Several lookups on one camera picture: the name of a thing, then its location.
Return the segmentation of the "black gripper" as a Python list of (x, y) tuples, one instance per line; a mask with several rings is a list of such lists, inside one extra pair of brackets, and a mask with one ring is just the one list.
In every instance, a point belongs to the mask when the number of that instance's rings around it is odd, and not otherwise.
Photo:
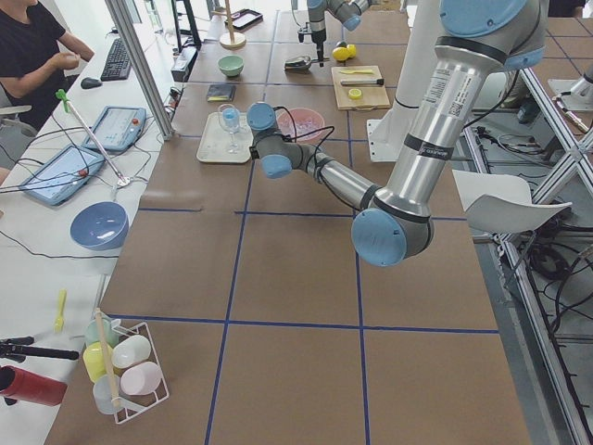
[(324, 58), (325, 29), (315, 31), (310, 28), (301, 27), (298, 30), (298, 39), (300, 43), (304, 42), (305, 35), (310, 35), (311, 41), (316, 45), (317, 58)]

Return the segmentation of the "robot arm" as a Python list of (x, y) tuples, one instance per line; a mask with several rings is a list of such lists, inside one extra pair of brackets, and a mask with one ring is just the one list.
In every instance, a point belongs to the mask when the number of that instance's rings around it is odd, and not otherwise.
[(246, 114), (251, 156), (267, 177), (301, 170), (358, 210), (351, 239), (368, 263), (392, 266), (417, 255), (433, 238), (430, 196), (487, 76), (539, 62), (548, 9), (546, 1), (419, 2), (407, 54), (422, 61), (434, 55), (435, 62), (419, 69), (425, 92), (383, 187), (281, 134), (263, 102)]
[(298, 39), (300, 43), (304, 42), (304, 36), (310, 35), (311, 41), (316, 45), (316, 61), (323, 65), (324, 43), (327, 40), (325, 13), (328, 12), (349, 31), (354, 31), (361, 22), (362, 14), (371, 6), (378, 5), (379, 1), (356, 0), (308, 0), (308, 18), (298, 30)]

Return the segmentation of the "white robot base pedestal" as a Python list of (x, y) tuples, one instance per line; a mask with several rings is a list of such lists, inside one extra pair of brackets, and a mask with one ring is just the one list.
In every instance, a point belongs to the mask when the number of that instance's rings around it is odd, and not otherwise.
[(398, 159), (421, 105), (436, 64), (435, 41), (443, 31), (439, 5), (438, 1), (430, 0), (417, 3), (394, 104), (380, 120), (366, 123), (373, 162)]

